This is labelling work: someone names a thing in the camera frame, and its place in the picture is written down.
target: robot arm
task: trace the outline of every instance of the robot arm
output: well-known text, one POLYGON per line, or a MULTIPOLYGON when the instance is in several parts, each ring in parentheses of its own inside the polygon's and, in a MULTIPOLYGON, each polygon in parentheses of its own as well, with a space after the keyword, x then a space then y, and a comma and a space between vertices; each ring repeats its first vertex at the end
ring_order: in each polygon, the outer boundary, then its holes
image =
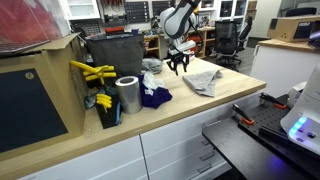
POLYGON ((183 54, 183 51, 196 46, 194 41, 182 43, 183 35, 190 27, 194 27, 195 15, 194 9, 198 6, 200 0, 181 0, 177 8, 169 8, 160 14, 160 23, 163 28, 165 39, 169 40, 169 53, 171 61, 167 62, 172 71, 177 72, 177 65, 183 64, 184 71, 189 63, 189 55, 183 54))

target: yellow clamp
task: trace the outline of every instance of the yellow clamp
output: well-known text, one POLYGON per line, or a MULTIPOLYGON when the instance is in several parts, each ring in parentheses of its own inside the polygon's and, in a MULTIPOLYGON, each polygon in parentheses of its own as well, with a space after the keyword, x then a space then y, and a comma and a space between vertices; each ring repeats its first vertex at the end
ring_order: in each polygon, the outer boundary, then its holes
POLYGON ((100 104, 104 107, 105 112, 107 112, 107 108, 111 108, 111 97, 105 94, 97 94, 97 104, 100 104))
POLYGON ((71 60, 71 65, 84 69, 83 75, 86 78, 86 81, 91 81, 94 79, 100 78, 101 84, 104 85, 104 79, 106 77, 116 77, 117 74, 115 72, 105 72, 105 71, 113 71, 113 66, 99 66, 99 67, 91 67, 86 64, 80 63, 78 61, 71 60))

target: navy blue cloth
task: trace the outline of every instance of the navy blue cloth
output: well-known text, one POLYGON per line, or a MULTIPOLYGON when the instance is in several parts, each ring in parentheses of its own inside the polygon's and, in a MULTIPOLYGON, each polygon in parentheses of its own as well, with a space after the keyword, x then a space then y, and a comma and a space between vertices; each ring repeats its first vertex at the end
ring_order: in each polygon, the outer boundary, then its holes
POLYGON ((144 75, 138 75, 138 78, 141 102, 144 107, 157 109, 161 104, 172 99, 172 95, 169 93, 169 90, 162 87, 158 87, 156 90, 153 90, 152 96, 150 94, 146 94, 145 90, 148 88, 143 84, 144 75))

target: duct tape roll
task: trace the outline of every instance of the duct tape roll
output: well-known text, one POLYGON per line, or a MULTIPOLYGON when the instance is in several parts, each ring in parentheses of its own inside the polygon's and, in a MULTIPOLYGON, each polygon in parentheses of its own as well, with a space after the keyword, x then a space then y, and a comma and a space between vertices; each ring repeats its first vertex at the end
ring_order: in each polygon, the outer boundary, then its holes
POLYGON ((135 114, 142 109, 139 80, 126 76, 116 81, 120 104, 126 114, 135 114))

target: gray bin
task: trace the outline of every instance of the gray bin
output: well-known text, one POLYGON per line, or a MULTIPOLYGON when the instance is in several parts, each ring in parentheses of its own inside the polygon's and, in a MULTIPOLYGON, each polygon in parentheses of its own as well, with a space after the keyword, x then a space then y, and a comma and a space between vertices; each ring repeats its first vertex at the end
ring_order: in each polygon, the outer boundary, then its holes
POLYGON ((117 78, 141 74, 143 35, 107 39, 106 34, 97 34, 86 40, 95 66, 114 66, 117 78))

